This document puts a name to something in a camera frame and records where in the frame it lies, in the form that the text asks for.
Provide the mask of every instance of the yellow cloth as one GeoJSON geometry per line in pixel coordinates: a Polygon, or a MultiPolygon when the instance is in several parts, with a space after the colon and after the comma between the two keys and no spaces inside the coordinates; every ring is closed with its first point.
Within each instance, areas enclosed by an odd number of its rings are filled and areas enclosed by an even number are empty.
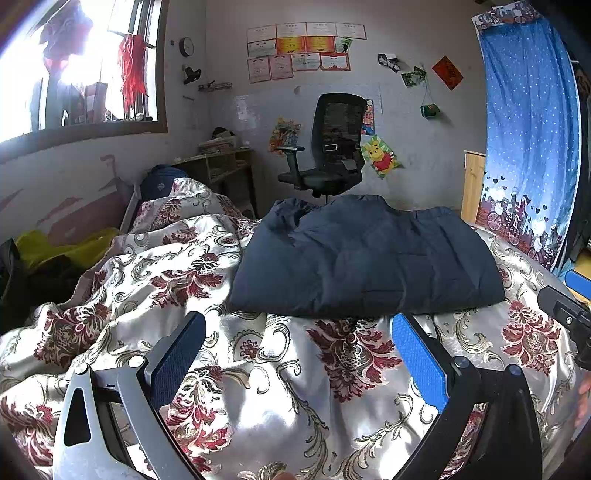
{"type": "Polygon", "coordinates": [[[54,247],[39,230],[32,230],[21,235],[17,241],[18,253],[28,270],[34,270],[42,263],[65,255],[79,267],[90,268],[95,265],[111,245],[113,237],[120,235],[116,228],[106,228],[76,245],[54,247]]]}

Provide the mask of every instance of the mesh chair back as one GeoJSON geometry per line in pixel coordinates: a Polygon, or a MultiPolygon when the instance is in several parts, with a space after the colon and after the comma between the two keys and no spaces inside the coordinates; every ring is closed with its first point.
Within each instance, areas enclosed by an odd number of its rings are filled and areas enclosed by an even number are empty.
{"type": "Polygon", "coordinates": [[[325,145],[336,142],[350,141],[359,144],[363,115],[367,100],[350,93],[325,93],[318,99],[314,127],[312,128],[312,155],[316,168],[344,168],[341,160],[352,158],[359,165],[358,151],[351,150],[347,154],[325,153],[325,145]]]}

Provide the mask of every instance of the black bag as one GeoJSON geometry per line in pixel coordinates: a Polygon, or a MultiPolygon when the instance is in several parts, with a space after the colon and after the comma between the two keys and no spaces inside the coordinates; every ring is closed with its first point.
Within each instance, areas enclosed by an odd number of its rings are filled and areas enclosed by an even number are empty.
{"type": "Polygon", "coordinates": [[[0,245],[0,335],[23,326],[29,315],[26,277],[11,238],[0,245]]]}

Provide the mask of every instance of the folded jacket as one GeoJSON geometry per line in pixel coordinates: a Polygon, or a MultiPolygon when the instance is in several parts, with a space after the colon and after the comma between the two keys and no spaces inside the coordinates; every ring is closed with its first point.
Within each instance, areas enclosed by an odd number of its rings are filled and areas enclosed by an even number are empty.
{"type": "Polygon", "coordinates": [[[445,207],[390,208],[375,195],[326,206],[277,202],[236,272],[230,307],[314,318],[455,312],[505,298],[480,236],[445,207]]]}

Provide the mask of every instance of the window frame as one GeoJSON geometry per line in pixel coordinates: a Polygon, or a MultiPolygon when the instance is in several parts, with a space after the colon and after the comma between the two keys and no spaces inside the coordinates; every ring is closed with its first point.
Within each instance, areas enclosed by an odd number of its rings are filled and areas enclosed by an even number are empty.
{"type": "Polygon", "coordinates": [[[161,0],[158,33],[156,40],[155,88],[157,120],[103,122],[101,124],[68,125],[62,128],[29,132],[0,142],[0,165],[24,155],[30,155],[48,148],[95,138],[118,137],[144,133],[167,133],[166,104],[164,99],[164,50],[166,19],[170,0],[161,0]]]}

